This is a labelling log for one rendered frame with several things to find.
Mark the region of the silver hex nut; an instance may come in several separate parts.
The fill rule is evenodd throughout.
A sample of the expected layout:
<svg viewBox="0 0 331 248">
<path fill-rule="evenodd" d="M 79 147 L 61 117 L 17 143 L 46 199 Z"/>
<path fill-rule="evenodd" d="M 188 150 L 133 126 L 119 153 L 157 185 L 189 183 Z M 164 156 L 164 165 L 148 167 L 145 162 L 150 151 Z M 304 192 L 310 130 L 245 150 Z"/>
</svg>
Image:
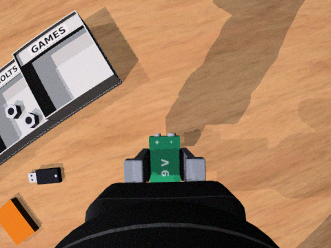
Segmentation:
<svg viewBox="0 0 331 248">
<path fill-rule="evenodd" d="M 23 117 L 23 125 L 28 128 L 35 128 L 39 124 L 39 116 L 33 113 L 27 113 Z"/>
<path fill-rule="evenodd" d="M 7 106 L 7 108 L 5 109 L 5 112 L 6 112 L 6 116 L 8 118 L 15 118 L 15 119 L 18 119 L 21 114 L 22 114 L 22 111 L 21 111 L 21 107 L 18 106 L 18 105 L 11 105 L 9 104 Z"/>
</svg>

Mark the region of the orange flat rectangular block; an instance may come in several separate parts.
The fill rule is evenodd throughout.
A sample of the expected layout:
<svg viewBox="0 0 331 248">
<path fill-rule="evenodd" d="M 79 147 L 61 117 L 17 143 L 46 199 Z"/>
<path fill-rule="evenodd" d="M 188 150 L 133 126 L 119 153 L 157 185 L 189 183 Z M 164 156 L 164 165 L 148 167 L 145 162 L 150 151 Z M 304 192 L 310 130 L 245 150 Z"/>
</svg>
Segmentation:
<svg viewBox="0 0 331 248">
<path fill-rule="evenodd" d="M 0 209 L 0 224 L 18 245 L 39 229 L 17 197 Z"/>
</svg>

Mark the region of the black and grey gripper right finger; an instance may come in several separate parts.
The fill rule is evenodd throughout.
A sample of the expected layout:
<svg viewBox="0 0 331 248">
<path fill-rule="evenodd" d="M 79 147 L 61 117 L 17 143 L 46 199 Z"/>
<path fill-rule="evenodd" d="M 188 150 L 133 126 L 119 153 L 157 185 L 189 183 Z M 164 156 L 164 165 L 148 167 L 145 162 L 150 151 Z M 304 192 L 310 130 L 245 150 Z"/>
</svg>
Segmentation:
<svg viewBox="0 0 331 248">
<path fill-rule="evenodd" d="M 205 159 L 195 157 L 186 147 L 179 150 L 181 181 L 205 181 Z"/>
</svg>

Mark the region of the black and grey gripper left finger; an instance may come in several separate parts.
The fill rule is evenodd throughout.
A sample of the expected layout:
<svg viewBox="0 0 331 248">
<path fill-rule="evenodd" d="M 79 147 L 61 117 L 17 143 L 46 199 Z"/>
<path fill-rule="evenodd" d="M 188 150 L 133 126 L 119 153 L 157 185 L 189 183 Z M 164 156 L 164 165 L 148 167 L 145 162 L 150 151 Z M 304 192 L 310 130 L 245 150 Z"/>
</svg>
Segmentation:
<svg viewBox="0 0 331 248">
<path fill-rule="evenodd" d="M 123 162 L 125 183 L 146 183 L 150 181 L 150 150 L 143 148 L 134 158 Z"/>
</svg>

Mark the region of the green nine-volt battery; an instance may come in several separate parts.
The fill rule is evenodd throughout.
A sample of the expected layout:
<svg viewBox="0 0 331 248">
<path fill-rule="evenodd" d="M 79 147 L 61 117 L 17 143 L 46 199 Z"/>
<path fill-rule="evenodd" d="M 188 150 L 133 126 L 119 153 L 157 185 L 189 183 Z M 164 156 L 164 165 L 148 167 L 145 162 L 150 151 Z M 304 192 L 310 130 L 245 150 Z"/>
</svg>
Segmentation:
<svg viewBox="0 0 331 248">
<path fill-rule="evenodd" d="M 179 174 L 180 136 L 167 133 L 167 136 L 149 136 L 150 182 L 181 182 Z"/>
</svg>

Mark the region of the black usb stick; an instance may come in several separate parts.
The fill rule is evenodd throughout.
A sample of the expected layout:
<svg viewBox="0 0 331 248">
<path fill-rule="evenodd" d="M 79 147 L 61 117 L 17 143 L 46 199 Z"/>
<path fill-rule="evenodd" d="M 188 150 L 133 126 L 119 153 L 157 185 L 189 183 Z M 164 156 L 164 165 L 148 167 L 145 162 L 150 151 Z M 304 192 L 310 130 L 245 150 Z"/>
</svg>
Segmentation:
<svg viewBox="0 0 331 248">
<path fill-rule="evenodd" d="M 28 178 L 30 183 L 37 183 L 38 185 L 60 183 L 62 182 L 61 168 L 38 169 L 28 173 Z"/>
</svg>

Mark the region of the grey three-compartment sorting tray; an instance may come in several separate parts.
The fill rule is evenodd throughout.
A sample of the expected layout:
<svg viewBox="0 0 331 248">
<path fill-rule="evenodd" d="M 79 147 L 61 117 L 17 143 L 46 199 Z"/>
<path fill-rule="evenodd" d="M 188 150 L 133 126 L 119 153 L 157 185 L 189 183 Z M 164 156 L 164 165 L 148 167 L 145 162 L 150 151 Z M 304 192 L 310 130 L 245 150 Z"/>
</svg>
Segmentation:
<svg viewBox="0 0 331 248">
<path fill-rule="evenodd" d="M 122 84 L 76 10 L 12 55 L 0 68 L 0 165 Z M 21 107 L 18 119 L 6 116 L 9 104 Z M 27 113 L 39 126 L 23 125 Z"/>
</svg>

